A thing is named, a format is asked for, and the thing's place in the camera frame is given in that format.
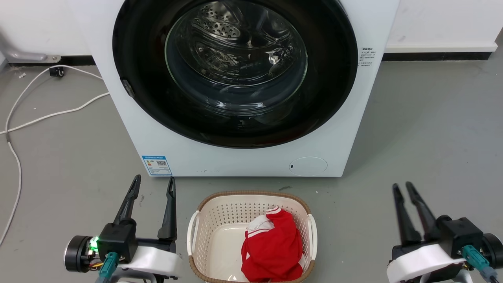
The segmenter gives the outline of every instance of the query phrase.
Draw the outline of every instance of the concrete floor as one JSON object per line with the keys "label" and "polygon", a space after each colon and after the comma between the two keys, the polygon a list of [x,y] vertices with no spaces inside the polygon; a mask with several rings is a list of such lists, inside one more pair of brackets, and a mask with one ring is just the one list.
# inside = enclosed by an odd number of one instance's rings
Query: concrete floor
{"label": "concrete floor", "polygon": [[[83,69],[97,73],[95,67]],[[0,124],[41,70],[8,69],[0,75]],[[190,216],[206,196],[226,190],[290,186],[283,192],[309,204],[319,246],[306,282],[387,282],[391,248],[399,243],[395,182],[403,188],[405,181],[414,182],[437,216],[468,217],[483,231],[503,236],[502,78],[502,48],[489,61],[386,62],[342,178],[179,178],[177,244],[187,262],[180,281],[200,282],[185,250]],[[11,125],[75,108],[104,92],[102,82],[73,70],[63,79],[45,75]],[[97,235],[113,220],[135,174],[144,176],[133,212],[137,236],[156,236],[168,179],[146,177],[110,97],[11,135],[23,167],[23,192],[0,248],[2,282],[94,282],[95,273],[65,271],[63,251],[74,235]],[[3,230],[18,186],[5,140],[0,157]],[[415,209],[408,208],[419,227]],[[474,281],[483,282],[475,273]]]}

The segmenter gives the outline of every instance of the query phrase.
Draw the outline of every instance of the front-loading washing machine door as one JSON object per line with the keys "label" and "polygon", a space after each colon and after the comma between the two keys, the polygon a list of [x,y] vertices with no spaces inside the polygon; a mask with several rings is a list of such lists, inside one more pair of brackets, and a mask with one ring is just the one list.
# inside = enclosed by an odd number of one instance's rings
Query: front-loading washing machine door
{"label": "front-loading washing machine door", "polygon": [[126,0],[113,53],[125,89],[150,116],[230,148],[316,130],[344,103],[358,64],[334,0]]}

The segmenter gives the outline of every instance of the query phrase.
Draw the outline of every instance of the white cable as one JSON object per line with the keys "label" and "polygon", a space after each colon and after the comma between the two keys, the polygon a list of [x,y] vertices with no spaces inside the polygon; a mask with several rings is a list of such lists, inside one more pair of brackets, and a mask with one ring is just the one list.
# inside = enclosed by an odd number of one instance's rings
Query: white cable
{"label": "white cable", "polygon": [[17,126],[17,127],[15,127],[15,128],[10,128],[10,129],[9,129],[9,132],[12,132],[12,131],[15,131],[15,130],[19,130],[20,128],[24,128],[24,127],[26,127],[26,126],[28,126],[28,125],[34,124],[34,123],[36,123],[36,122],[40,122],[40,121],[45,120],[45,119],[50,118],[50,117],[54,117],[54,116],[61,115],[61,114],[66,114],[66,113],[71,113],[71,112],[79,111],[79,110],[81,110],[82,108],[84,108],[84,107],[88,106],[89,104],[91,104],[91,103],[95,102],[96,100],[98,100],[98,99],[100,99],[100,98],[102,98],[102,97],[105,97],[105,96],[107,96],[107,95],[109,95],[109,94],[110,94],[110,93],[109,93],[109,92],[107,92],[107,93],[104,93],[104,94],[98,95],[98,96],[94,97],[93,99],[91,99],[91,100],[87,101],[85,104],[83,104],[82,106],[80,106],[80,107],[78,107],[78,108],[75,108],[75,109],[70,109],[70,110],[65,110],[65,111],[61,111],[61,112],[57,112],[57,113],[52,113],[52,114],[46,115],[46,116],[44,116],[44,117],[40,117],[40,118],[38,118],[38,119],[36,119],[36,120],[33,120],[33,121],[31,121],[31,122],[24,123],[24,124],[22,124],[22,125],[20,125],[20,126]]}
{"label": "white cable", "polygon": [[[96,77],[100,80],[103,80],[102,77],[100,76],[97,76],[93,73],[90,73],[90,72],[86,72],[84,70],[81,70],[81,69],[77,69],[75,67],[71,67],[71,66],[67,66],[67,65],[55,65],[55,66],[52,66],[50,68],[53,68],[53,67],[66,67],[66,68],[69,68],[69,69],[73,69],[73,70],[77,70],[79,72],[82,72],[84,74],[88,74],[88,75],[91,75],[93,77]],[[50,68],[47,68],[45,70],[43,70],[42,72],[40,72],[40,74],[38,74],[29,84],[28,86],[25,88],[25,90],[23,90],[23,92],[19,95],[18,99],[16,100],[16,102],[14,103],[14,105],[12,106],[11,108],[11,111],[9,112],[9,115],[7,116],[7,120],[5,122],[5,131],[3,132],[0,132],[0,134],[2,133],[6,133],[7,134],[7,143],[9,144],[9,148],[11,149],[11,152],[12,154],[14,155],[14,157],[16,158],[16,161],[18,163],[18,171],[19,171],[19,185],[18,185],[18,195],[16,196],[16,202],[14,203],[14,207],[12,209],[12,212],[11,212],[11,216],[9,217],[9,221],[7,222],[7,225],[5,227],[5,230],[4,230],[4,233],[2,235],[2,238],[0,239],[0,247],[2,246],[2,243],[4,242],[4,239],[5,237],[7,236],[7,232],[9,231],[9,228],[11,226],[11,223],[12,223],[12,220],[14,218],[14,214],[16,213],[16,209],[18,208],[18,204],[19,204],[19,198],[21,197],[21,162],[19,161],[19,157],[18,155],[16,154],[16,152],[14,151],[14,148],[12,147],[12,144],[11,144],[11,141],[10,141],[10,138],[9,138],[9,132],[13,131],[13,130],[17,130],[17,129],[20,129],[22,127],[25,127],[25,126],[28,126],[28,125],[31,125],[33,123],[36,123],[38,121],[41,121],[41,120],[44,120],[44,119],[47,119],[49,117],[53,117],[53,116],[56,116],[56,115],[60,115],[60,114],[64,114],[64,113],[70,113],[70,112],[74,112],[74,111],[78,111],[86,106],[88,106],[89,104],[91,104],[93,101],[101,98],[101,97],[104,97],[106,95],[108,95],[109,93],[104,93],[102,95],[99,95],[93,99],[91,99],[90,101],[88,101],[87,103],[85,103],[84,105],[78,107],[78,108],[75,108],[75,109],[71,109],[71,110],[66,110],[66,111],[62,111],[62,112],[58,112],[58,113],[54,113],[54,114],[50,114],[50,115],[47,115],[47,116],[44,116],[44,117],[41,117],[41,118],[38,118],[36,120],[33,120],[31,122],[28,122],[26,124],[23,124],[21,126],[18,126],[18,127],[15,127],[15,128],[12,128],[12,129],[9,129],[9,120],[11,119],[11,116],[12,116],[12,113],[14,112],[14,109],[16,108],[19,100],[21,99],[21,97],[23,96],[23,94],[28,90],[28,88],[32,85],[32,83],[37,80],[43,73],[47,72]]]}

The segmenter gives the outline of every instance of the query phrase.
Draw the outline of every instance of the red garment with white stripes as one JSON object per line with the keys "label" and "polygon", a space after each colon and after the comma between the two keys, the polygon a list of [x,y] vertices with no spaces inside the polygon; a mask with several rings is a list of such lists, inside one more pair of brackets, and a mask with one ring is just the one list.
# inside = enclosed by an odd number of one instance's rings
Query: red garment with white stripes
{"label": "red garment with white stripes", "polygon": [[244,233],[241,271],[250,282],[282,282],[302,275],[304,255],[300,232],[287,211],[268,209]]}

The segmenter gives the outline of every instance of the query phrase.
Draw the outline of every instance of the brown basket rim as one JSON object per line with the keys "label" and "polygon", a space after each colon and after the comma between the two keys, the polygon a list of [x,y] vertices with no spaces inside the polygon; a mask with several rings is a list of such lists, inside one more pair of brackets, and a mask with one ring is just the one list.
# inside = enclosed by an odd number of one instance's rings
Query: brown basket rim
{"label": "brown basket rim", "polygon": [[[197,207],[198,211],[201,211],[204,207],[205,204],[207,204],[210,200],[220,197],[220,196],[230,196],[230,195],[266,195],[266,196],[278,196],[278,197],[286,197],[293,199],[300,203],[302,207],[306,210],[307,214],[311,214],[311,209],[309,209],[309,206],[306,204],[305,201],[303,201],[301,198],[299,198],[296,195],[288,194],[288,193],[282,193],[282,192],[271,192],[271,191],[255,191],[255,190],[250,190],[250,191],[227,191],[227,192],[218,192],[214,193],[207,198],[205,198]],[[302,281],[306,280],[306,278],[311,274],[311,272],[314,269],[314,263],[315,260],[311,260],[309,263],[309,266],[307,267],[306,272],[302,274],[301,277],[293,280],[293,281],[285,281],[284,283],[301,283]],[[194,257],[192,255],[189,256],[189,264],[192,269],[192,271],[199,277],[202,281],[208,282],[208,283],[247,283],[247,282],[236,282],[236,281],[227,281],[227,280],[221,280],[221,279],[215,279],[211,278],[208,276],[203,275],[196,267],[196,263],[194,262]]]}
{"label": "brown basket rim", "polygon": [[[199,277],[204,282],[208,282],[208,283],[248,283],[248,282],[227,281],[227,280],[215,279],[215,278],[205,276],[197,269],[196,264],[194,262],[194,257],[192,255],[189,256],[189,264],[190,264],[190,267],[192,268],[192,271],[197,275],[197,277]],[[302,274],[301,277],[299,277],[293,281],[283,281],[281,283],[301,283],[302,281],[306,280],[306,278],[311,274],[311,272],[314,269],[314,264],[315,264],[315,260],[313,259],[310,261],[306,272],[304,272],[304,274]]]}
{"label": "brown basket rim", "polygon": [[311,209],[309,209],[309,206],[305,201],[303,201],[301,198],[299,198],[296,195],[292,195],[289,193],[283,193],[283,192],[271,192],[271,191],[227,191],[227,192],[218,192],[210,195],[209,197],[205,198],[197,207],[198,211],[201,211],[206,203],[208,203],[210,200],[220,197],[220,196],[230,196],[230,195],[267,195],[267,196],[279,196],[279,197],[286,197],[286,198],[291,198],[298,203],[302,205],[302,207],[306,210],[307,214],[311,214]]}

